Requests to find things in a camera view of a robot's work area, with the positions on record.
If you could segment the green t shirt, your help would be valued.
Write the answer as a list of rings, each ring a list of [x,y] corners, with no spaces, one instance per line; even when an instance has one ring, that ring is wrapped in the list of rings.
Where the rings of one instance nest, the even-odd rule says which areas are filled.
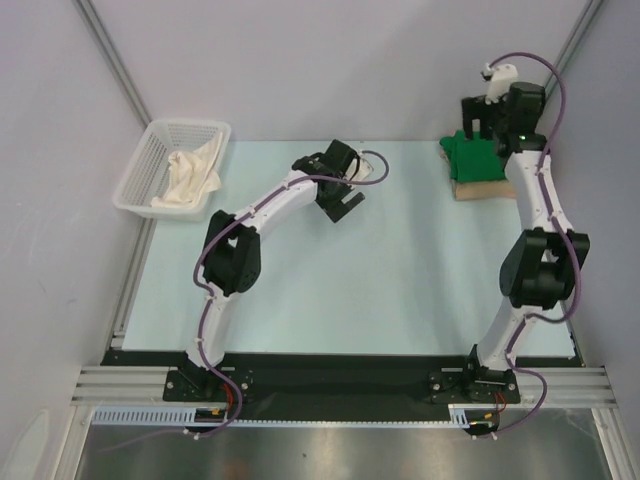
[[[450,178],[457,183],[503,181],[506,179],[491,140],[473,132],[468,139],[463,130],[439,140],[450,169]]]

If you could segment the white plastic basket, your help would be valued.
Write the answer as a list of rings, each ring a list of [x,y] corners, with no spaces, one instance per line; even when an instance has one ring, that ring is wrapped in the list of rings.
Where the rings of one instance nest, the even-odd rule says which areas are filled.
[[[215,139],[220,142],[213,171],[219,173],[232,133],[231,126],[219,120],[161,118],[146,128],[112,196],[115,208],[156,220],[202,221],[210,195],[190,209],[154,207],[152,200],[162,196],[170,183],[169,156],[175,151],[194,151]]]

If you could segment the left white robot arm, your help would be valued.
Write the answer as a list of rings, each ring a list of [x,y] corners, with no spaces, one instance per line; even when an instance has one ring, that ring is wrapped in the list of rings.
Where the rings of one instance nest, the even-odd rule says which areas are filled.
[[[362,153],[334,140],[326,151],[296,160],[282,182],[253,204],[211,216],[193,274],[196,286],[205,291],[205,305],[193,344],[186,350],[196,367],[185,385],[197,398],[210,399],[220,390],[221,376],[209,367],[225,355],[232,305],[258,280],[261,244],[268,233],[312,203],[332,222],[340,221],[365,199],[354,187],[372,173]]]

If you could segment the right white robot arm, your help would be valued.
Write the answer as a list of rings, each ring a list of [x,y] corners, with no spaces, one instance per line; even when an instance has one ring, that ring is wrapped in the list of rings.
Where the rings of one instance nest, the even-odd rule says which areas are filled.
[[[522,232],[499,272],[502,303],[488,333],[473,346],[461,375],[461,390],[473,401],[500,393],[515,397],[516,351],[547,312],[581,293],[581,268],[589,237],[565,215],[551,175],[550,140],[537,133],[545,89],[515,81],[484,96],[463,100],[464,132],[474,120],[493,139],[506,179],[514,189]]]

